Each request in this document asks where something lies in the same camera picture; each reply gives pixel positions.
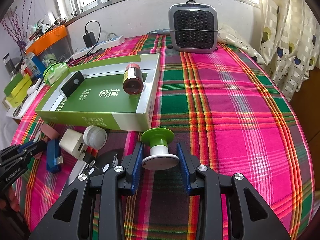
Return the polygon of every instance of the usb port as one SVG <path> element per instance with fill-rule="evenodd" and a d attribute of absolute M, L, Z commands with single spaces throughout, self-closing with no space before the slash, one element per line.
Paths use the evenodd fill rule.
<path fill-rule="evenodd" d="M 79 148 L 78 148 L 78 152 L 81 152 L 81 148 L 83 147 L 84 143 L 81 143 Z"/>

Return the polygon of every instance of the white cap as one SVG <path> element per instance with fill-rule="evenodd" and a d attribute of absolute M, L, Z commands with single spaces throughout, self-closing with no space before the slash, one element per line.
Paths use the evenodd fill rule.
<path fill-rule="evenodd" d="M 84 131 L 83 140 L 86 145 L 89 145 L 96 150 L 100 150 L 106 144 L 107 132 L 103 128 L 90 125 Z"/>

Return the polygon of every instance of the red lid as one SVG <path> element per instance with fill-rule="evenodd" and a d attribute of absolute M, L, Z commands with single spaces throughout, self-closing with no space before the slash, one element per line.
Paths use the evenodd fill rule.
<path fill-rule="evenodd" d="M 135 67 L 137 69 L 140 69 L 140 66 L 136 63 L 130 63 L 129 65 L 127 65 L 127 67 L 125 68 L 125 70 L 127 70 L 128 68 L 131 68 L 131 67 Z"/>

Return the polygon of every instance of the plastic storage box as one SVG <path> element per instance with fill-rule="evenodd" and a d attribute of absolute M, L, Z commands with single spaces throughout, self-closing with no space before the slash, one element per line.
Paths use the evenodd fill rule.
<path fill-rule="evenodd" d="M 41 61 L 49 59 L 66 61 L 73 54 L 67 35 L 64 25 L 57 27 L 36 40 L 27 48 L 26 53 L 33 52 Z"/>

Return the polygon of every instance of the green box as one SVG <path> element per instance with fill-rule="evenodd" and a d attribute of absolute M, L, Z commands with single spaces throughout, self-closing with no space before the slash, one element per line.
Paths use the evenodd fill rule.
<path fill-rule="evenodd" d="M 30 76 L 26 74 L 22 80 L 13 88 L 10 95 L 7 96 L 7 101 L 12 107 L 18 107 L 27 96 L 28 88 L 31 86 L 32 81 Z"/>
<path fill-rule="evenodd" d="M 6 97 L 11 94 L 12 90 L 14 90 L 14 88 L 20 83 L 22 78 L 22 74 L 18 72 L 15 77 L 9 82 L 9 84 L 7 84 L 7 86 L 3 90 Z"/>
<path fill-rule="evenodd" d="M 141 68 L 144 88 L 140 95 L 128 95 L 122 88 L 129 63 L 137 63 Z M 65 100 L 59 88 L 77 71 L 84 75 L 84 82 Z M 74 66 L 52 85 L 36 113 L 46 122 L 145 131 L 151 127 L 159 73 L 159 54 L 116 57 Z"/>

